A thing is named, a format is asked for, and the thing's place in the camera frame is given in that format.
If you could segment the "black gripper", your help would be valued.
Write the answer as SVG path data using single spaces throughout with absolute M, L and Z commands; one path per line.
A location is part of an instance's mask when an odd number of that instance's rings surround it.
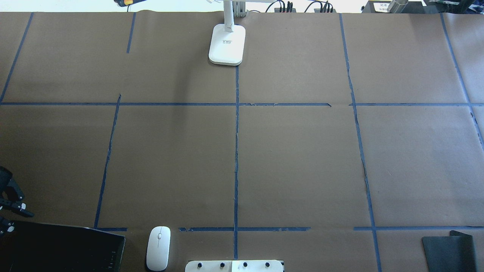
M 20 186 L 13 178 L 12 172 L 5 167 L 0 167 L 0 206 L 11 212 L 26 218 L 34 217 L 34 213 L 26 210 L 26 204 L 23 203 L 24 193 Z M 0 216 L 0 236 L 14 231 L 13 221 Z

